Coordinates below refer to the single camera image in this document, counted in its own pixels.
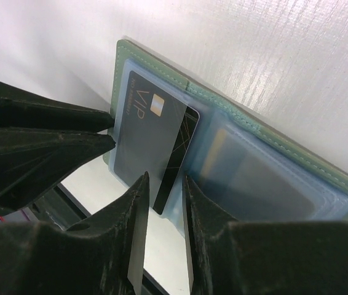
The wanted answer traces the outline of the sage green card holder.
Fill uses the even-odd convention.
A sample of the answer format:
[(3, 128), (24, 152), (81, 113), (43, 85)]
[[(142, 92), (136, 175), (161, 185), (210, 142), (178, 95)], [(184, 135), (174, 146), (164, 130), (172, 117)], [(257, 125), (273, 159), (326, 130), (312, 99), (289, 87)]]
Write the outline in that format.
[(348, 174), (298, 145), (241, 105), (172, 67), (135, 43), (116, 47), (110, 114), (116, 147), (104, 156), (111, 173), (117, 148), (118, 114), (131, 70), (179, 90), (200, 119), (162, 218), (183, 230), (182, 180), (241, 221), (348, 221)]

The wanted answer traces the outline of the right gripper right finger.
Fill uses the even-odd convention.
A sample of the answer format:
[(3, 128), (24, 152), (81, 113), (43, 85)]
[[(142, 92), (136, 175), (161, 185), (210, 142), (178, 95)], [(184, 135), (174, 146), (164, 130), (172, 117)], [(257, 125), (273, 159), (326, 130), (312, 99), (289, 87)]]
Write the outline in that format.
[(182, 186), (191, 294), (348, 294), (348, 222), (242, 222)]

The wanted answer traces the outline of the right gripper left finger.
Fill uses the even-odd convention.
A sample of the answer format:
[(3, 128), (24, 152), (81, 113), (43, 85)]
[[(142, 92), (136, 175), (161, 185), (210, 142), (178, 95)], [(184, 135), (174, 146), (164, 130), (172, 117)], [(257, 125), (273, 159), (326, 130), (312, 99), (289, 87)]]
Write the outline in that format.
[(67, 230), (0, 223), (0, 294), (140, 294), (149, 176)]

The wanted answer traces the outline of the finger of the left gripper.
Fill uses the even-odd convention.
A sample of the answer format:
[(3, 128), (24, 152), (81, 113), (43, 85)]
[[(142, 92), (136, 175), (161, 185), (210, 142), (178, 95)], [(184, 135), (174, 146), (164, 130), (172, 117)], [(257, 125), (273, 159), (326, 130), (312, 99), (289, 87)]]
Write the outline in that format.
[(101, 132), (114, 126), (109, 113), (48, 99), (0, 82), (0, 128)]
[(29, 205), (114, 147), (98, 133), (0, 128), (0, 209)]

